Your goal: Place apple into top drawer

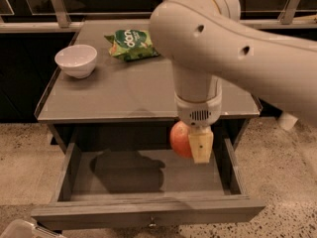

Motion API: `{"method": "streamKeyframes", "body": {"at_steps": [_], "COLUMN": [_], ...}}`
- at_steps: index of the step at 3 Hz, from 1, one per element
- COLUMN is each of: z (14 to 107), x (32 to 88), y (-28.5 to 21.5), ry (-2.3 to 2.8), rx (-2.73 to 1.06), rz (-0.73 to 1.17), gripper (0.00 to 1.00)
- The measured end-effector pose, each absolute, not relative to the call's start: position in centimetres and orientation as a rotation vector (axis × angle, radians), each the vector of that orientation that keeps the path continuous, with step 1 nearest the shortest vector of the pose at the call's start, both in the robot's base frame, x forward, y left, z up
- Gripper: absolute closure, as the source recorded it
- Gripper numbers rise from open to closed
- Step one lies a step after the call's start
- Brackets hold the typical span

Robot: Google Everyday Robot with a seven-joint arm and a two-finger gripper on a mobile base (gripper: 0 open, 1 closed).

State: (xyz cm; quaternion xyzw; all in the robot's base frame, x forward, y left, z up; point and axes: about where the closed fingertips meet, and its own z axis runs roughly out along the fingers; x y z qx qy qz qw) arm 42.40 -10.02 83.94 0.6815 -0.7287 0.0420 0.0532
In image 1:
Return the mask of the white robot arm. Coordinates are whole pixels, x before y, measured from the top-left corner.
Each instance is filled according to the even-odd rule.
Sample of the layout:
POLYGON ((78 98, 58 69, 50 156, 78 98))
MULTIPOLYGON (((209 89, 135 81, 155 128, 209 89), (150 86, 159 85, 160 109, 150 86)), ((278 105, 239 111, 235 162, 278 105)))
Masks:
POLYGON ((152 42, 172 64, 178 116, 197 164, 212 153, 223 80, 317 123, 316 44, 247 27, 240 12, 239 0, 165 0, 150 17, 152 42))

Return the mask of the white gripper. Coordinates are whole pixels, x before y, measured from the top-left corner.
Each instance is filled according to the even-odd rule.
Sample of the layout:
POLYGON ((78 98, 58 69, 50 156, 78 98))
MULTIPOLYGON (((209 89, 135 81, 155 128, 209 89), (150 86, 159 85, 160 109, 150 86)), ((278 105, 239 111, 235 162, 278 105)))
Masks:
POLYGON ((207 164, 214 141, 214 134, 209 126, 220 117, 222 91, 177 91, 174 93, 174 100, 179 119, 192 126, 188 140, 194 163, 207 164))

